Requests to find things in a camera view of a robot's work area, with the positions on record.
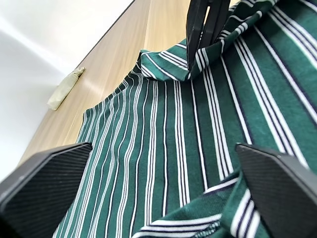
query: beige cloth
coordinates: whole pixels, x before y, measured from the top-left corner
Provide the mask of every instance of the beige cloth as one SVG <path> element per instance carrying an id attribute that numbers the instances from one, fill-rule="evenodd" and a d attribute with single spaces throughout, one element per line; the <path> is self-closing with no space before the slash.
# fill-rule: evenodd
<path id="1" fill-rule="evenodd" d="M 54 111 L 58 109 L 84 71 L 84 67 L 79 67 L 62 80 L 48 101 L 50 109 Z"/>

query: white wall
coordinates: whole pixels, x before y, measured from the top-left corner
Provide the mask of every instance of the white wall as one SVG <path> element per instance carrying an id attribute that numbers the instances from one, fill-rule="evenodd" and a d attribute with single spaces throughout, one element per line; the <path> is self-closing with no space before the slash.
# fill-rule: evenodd
<path id="1" fill-rule="evenodd" d="M 0 181 L 17 166 L 63 74 L 0 31 Z"/>
<path id="2" fill-rule="evenodd" d="M 0 181 L 61 80 L 132 0 L 0 0 Z"/>
<path id="3" fill-rule="evenodd" d="M 0 0 L 0 17 L 34 43 L 31 46 L 34 51 L 67 73 L 79 64 L 131 2 Z"/>

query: green fabric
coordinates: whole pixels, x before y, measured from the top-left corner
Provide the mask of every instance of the green fabric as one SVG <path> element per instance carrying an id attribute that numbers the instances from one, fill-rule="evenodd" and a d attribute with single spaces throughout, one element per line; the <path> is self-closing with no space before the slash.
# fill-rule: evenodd
<path id="1" fill-rule="evenodd" d="M 93 150 L 54 237 L 268 237 L 235 143 L 317 171 L 317 3 L 276 2 L 232 7 L 191 72 L 185 41 L 141 51 L 123 83 L 84 113 L 78 142 Z"/>

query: striped fabric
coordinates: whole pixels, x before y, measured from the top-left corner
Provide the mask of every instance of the striped fabric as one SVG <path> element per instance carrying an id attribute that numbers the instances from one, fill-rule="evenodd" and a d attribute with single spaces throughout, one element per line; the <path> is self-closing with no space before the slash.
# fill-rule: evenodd
<path id="1" fill-rule="evenodd" d="M 84 113 L 93 151 L 55 238 L 265 238 L 236 142 L 317 172 L 317 2 L 241 0 L 218 41 L 141 51 Z"/>

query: wooden surface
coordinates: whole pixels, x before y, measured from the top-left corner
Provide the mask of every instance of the wooden surface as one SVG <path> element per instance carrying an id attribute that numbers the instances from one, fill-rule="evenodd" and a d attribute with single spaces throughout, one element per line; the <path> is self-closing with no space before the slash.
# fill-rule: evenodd
<path id="1" fill-rule="evenodd" d="M 80 66 L 86 71 L 59 109 L 48 110 L 19 164 L 36 152 L 75 143 L 85 110 L 122 82 L 135 65 L 140 49 L 162 51 L 185 38 L 189 2 L 135 0 L 83 60 Z"/>

